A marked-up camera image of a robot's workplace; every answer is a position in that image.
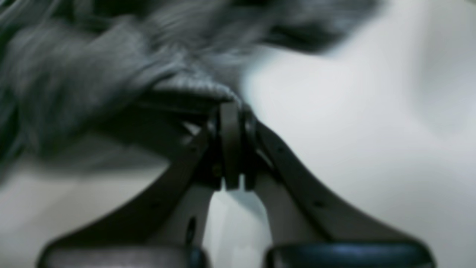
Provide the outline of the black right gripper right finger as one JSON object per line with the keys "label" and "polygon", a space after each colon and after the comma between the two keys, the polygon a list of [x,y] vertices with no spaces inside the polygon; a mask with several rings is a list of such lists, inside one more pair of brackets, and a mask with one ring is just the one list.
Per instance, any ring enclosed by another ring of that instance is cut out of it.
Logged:
{"label": "black right gripper right finger", "polygon": [[426,244],[343,200],[287,144],[244,113],[246,188],[265,207],[267,268],[434,268]]}

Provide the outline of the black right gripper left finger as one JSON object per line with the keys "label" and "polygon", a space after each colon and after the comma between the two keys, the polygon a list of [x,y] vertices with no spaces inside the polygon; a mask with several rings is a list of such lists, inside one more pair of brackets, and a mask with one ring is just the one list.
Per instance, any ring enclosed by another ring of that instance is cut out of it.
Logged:
{"label": "black right gripper left finger", "polygon": [[206,268],[201,248],[216,191],[240,187],[240,108],[224,103],[179,159],[138,196],[49,243],[39,268]]}

